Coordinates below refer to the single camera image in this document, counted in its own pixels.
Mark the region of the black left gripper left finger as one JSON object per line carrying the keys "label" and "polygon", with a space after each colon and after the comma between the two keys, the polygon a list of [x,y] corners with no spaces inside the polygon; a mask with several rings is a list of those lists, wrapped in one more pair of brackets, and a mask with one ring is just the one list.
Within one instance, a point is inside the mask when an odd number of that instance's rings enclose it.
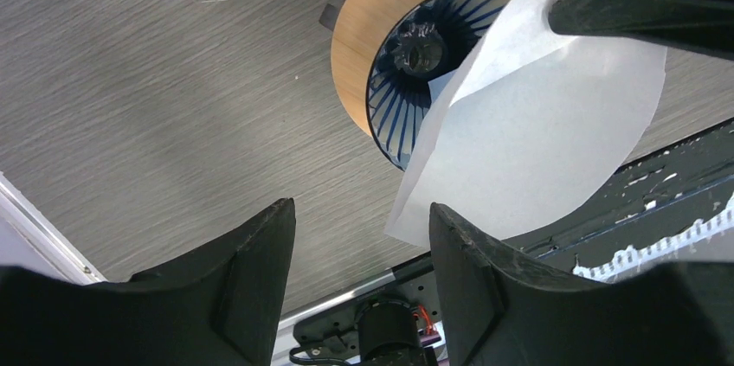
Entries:
{"label": "black left gripper left finger", "polygon": [[282,198],[121,283],[1,270],[4,365],[268,365],[296,228]]}

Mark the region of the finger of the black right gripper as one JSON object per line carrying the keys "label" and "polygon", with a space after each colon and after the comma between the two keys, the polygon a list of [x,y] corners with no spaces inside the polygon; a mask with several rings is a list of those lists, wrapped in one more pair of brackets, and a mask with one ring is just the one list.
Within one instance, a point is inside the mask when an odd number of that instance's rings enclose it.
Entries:
{"label": "finger of the black right gripper", "polygon": [[548,21],[559,35],[625,37],[733,58],[733,0],[558,0]]}

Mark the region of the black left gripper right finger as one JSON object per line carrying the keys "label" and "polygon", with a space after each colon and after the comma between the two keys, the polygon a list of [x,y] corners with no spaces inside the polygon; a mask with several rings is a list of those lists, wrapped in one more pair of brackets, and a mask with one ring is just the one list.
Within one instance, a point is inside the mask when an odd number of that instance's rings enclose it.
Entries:
{"label": "black left gripper right finger", "polygon": [[730,365],[733,266],[658,265],[580,278],[430,207],[431,258],[453,365]]}

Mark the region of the dark smoky glass dripper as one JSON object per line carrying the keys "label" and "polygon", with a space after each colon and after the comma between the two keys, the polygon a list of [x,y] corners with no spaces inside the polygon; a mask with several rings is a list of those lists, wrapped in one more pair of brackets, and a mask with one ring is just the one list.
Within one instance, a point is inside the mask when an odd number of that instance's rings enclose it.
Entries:
{"label": "dark smoky glass dripper", "polygon": [[320,14],[319,24],[332,32],[338,20],[339,11],[339,7],[327,3]]}

